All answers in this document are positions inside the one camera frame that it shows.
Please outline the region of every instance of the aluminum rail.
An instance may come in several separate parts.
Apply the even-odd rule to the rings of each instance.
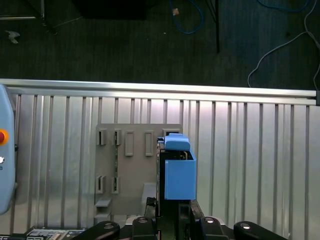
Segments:
[[[0,84],[10,88],[28,89],[55,89],[55,90],[84,90],[84,91],[143,91],[169,92],[184,94],[236,95],[259,96],[277,98],[313,99],[314,90],[289,90],[223,86],[196,86],[196,85],[169,85],[144,83],[116,83],[116,82],[89,82],[89,81],[61,81],[61,80],[30,80],[0,78]]]

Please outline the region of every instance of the gray plastic panel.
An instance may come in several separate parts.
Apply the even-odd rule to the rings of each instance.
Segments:
[[[154,154],[157,152],[157,137],[163,136],[164,129],[182,132],[182,127],[179,124],[98,124],[97,132],[100,129],[107,129],[107,139],[105,145],[96,146],[95,176],[105,176],[106,184],[105,191],[100,191],[95,199],[112,199],[112,215],[140,215],[144,185],[157,181],[157,159]],[[115,132],[119,140],[117,192],[113,191]]]
[[[9,206],[15,188],[15,118],[9,93],[0,84],[0,131],[6,132],[6,143],[0,145],[0,215]]]

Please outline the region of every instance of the corrugated metal wall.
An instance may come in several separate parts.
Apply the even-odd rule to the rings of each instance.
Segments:
[[[18,188],[0,233],[85,228],[94,219],[97,123],[181,124],[197,155],[197,200],[232,226],[320,238],[320,107],[15,95]]]

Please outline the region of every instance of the black stand leg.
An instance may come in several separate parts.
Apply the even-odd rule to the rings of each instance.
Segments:
[[[220,53],[219,0],[215,0],[215,37],[216,52]]]
[[[30,2],[28,2],[28,0],[20,0],[20,2],[22,4],[24,4],[28,9],[30,9],[30,11],[32,12],[33,16],[38,19],[39,21],[41,21],[42,26],[44,26],[50,33],[52,33],[53,35],[57,34],[57,31],[55,30],[55,28],[53,26],[51,26],[45,19],[45,13],[44,13],[44,1],[41,2],[41,10],[43,11],[42,14],[40,14],[35,8],[34,6],[32,6],[30,4]]]

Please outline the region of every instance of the black cable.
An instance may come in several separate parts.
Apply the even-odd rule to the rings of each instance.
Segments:
[[[210,11],[210,14],[211,14],[211,16],[212,16],[213,21],[214,21],[215,23],[217,23],[217,22],[216,22],[216,17],[215,17],[215,15],[216,15],[215,10],[214,10],[214,9],[213,9],[213,10],[211,9],[208,1],[211,2],[211,0],[205,0],[205,3],[206,3],[206,5],[207,5],[208,8],[209,8],[209,11]]]

